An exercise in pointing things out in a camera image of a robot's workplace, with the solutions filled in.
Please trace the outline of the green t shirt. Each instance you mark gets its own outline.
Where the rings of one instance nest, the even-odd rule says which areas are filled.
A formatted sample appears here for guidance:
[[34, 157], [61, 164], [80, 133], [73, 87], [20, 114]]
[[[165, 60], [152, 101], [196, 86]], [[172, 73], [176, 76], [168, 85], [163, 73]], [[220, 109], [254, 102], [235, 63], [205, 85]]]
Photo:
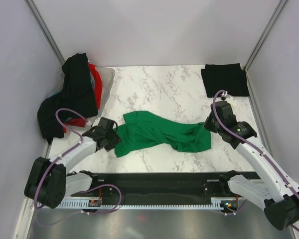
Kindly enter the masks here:
[[212, 147], [211, 133], [203, 127], [203, 122], [179, 123], [148, 111], [126, 113], [123, 118], [125, 123], [117, 130], [122, 141], [115, 147], [116, 157], [160, 144], [185, 153], [203, 152]]

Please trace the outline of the clear plastic bin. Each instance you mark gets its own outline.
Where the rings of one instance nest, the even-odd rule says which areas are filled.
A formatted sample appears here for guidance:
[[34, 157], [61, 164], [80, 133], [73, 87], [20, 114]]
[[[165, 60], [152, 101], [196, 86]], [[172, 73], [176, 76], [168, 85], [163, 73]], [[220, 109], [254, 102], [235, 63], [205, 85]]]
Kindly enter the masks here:
[[[103, 83], [101, 107], [100, 107], [101, 112], [95, 115], [95, 116], [100, 116], [103, 111], [103, 107], [108, 99], [107, 92], [111, 90], [114, 81], [115, 71], [113, 69], [103, 68], [103, 67], [96, 67], [96, 70], [99, 72]], [[64, 75], [67, 74], [66, 67], [62, 67], [62, 73]], [[37, 113], [37, 118], [38, 118], [40, 130], [42, 131], [42, 134], [50, 134], [51, 137], [57, 135], [63, 135], [63, 128], [55, 118], [55, 114], [50, 117], [50, 116], [45, 116], [44, 115], [45, 112], [46, 112], [45, 110], [42, 110], [42, 106], [40, 106]]]

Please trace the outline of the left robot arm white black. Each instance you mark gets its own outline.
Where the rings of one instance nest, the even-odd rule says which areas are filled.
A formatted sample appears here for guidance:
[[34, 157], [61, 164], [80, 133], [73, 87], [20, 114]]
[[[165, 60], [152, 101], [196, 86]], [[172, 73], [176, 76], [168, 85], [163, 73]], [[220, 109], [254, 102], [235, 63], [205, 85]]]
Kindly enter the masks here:
[[115, 121], [102, 117], [98, 125], [78, 134], [79, 140], [69, 148], [50, 158], [35, 159], [24, 195], [33, 200], [36, 209], [44, 206], [54, 209], [65, 197], [76, 193], [96, 195], [99, 183], [92, 179], [90, 173], [83, 171], [71, 174], [70, 171], [100, 149], [114, 149], [121, 142], [117, 131]]

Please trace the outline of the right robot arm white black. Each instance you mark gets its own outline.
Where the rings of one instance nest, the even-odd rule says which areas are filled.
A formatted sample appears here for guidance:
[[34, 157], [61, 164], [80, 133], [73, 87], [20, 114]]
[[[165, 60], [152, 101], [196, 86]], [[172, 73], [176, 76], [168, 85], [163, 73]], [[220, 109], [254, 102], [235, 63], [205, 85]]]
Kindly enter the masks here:
[[264, 211], [267, 220], [277, 230], [299, 221], [299, 184], [273, 159], [245, 121], [237, 121], [227, 101], [211, 104], [211, 113], [204, 124], [206, 130], [221, 136], [243, 156], [264, 186], [258, 186], [242, 173], [231, 170], [220, 177], [218, 190], [224, 196], [232, 193], [244, 197]]

